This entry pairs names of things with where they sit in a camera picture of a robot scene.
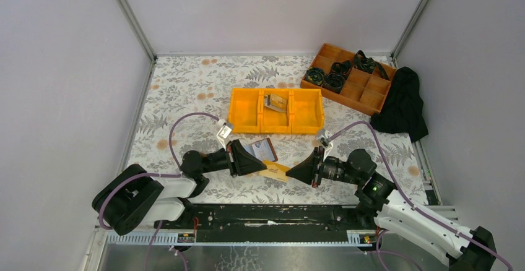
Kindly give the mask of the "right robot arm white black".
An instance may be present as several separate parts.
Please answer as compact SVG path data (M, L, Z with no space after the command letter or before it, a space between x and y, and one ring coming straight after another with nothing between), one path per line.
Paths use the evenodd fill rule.
M404 197L376 168L362 148L342 161L325 156L325 149L316 147L286 175L312 187L318 187L323 179L355 184L357 207L372 217L376 226L414 243L449 270L491 270L497 253L491 232L481 226L474 230L462 226Z

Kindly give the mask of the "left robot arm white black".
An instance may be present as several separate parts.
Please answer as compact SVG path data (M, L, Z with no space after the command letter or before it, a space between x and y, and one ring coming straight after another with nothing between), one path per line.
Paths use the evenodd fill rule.
M233 177L266 170L266 164L230 141L213 153L190 150L183 155L180 174L155 174L132 164L104 187L92 201L99 224L123 236L142 223L175 221L209 184L206 173L227 170Z

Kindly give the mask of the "brown leather card holder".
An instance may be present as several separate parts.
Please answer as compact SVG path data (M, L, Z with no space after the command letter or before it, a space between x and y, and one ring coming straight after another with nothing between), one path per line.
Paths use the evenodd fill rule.
M270 138L261 139L259 141L243 144L245 150L258 160L277 162L278 157Z

